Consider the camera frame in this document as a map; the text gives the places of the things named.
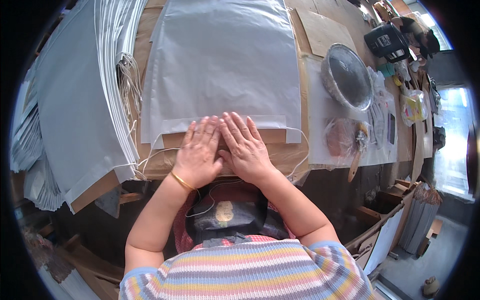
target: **pastel striped shirt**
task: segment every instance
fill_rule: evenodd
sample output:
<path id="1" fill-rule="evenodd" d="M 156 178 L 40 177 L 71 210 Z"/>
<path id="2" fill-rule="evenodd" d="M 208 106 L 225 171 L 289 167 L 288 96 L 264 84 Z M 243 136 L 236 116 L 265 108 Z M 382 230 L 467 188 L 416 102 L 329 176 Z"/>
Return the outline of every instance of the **pastel striped shirt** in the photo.
<path id="1" fill-rule="evenodd" d="M 338 242 L 305 247 L 299 240 L 268 238 L 199 247 L 166 260 L 159 269 L 133 269 L 120 283 L 119 299 L 374 297 L 368 278 Z"/>

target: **gold bangle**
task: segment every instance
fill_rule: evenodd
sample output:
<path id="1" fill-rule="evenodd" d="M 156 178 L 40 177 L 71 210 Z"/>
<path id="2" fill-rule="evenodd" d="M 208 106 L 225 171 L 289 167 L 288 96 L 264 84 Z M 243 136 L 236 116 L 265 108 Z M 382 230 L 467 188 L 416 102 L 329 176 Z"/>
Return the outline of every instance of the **gold bangle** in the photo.
<path id="1" fill-rule="evenodd" d="M 173 173 L 173 171 L 170 171 L 170 173 L 172 174 L 173 178 L 175 178 L 184 187 L 187 187 L 191 190 L 196 190 L 196 188 L 194 188 L 193 186 L 191 186 L 188 183 L 186 183 L 185 181 L 183 181 L 183 179 L 178 177 L 175 173 Z"/>

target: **aluminum pot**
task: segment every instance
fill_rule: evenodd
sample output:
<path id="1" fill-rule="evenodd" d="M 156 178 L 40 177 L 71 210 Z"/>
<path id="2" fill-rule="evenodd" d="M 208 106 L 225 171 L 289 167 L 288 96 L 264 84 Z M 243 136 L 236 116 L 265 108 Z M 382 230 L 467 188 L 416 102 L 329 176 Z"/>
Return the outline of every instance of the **aluminum pot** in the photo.
<path id="1" fill-rule="evenodd" d="M 322 61 L 322 82 L 333 99 L 355 111 L 366 111 L 373 101 L 372 79 L 352 49 L 333 44 Z"/>

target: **cloth glove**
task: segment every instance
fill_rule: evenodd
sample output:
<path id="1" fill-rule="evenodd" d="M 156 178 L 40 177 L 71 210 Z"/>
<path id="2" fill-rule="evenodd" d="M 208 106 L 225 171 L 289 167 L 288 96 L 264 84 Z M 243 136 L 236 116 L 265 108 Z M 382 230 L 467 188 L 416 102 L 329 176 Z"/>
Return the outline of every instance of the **cloth glove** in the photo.
<path id="1" fill-rule="evenodd" d="M 373 102 L 368 110 L 368 121 L 370 123 L 370 142 L 377 145 L 377 149 L 384 146 L 385 132 L 385 111 L 377 102 Z"/>

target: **woman's left hand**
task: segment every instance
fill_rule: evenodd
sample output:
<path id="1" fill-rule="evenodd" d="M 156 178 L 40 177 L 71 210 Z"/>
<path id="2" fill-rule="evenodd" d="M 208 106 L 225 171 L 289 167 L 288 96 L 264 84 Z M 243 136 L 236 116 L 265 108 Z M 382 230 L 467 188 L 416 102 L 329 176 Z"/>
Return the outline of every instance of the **woman's left hand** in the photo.
<path id="1" fill-rule="evenodd" d="M 183 138 L 173 173 L 198 189 L 213 181 L 220 172 L 223 158 L 215 159 L 220 131 L 218 117 L 204 117 L 195 128 L 195 121 L 188 127 Z"/>

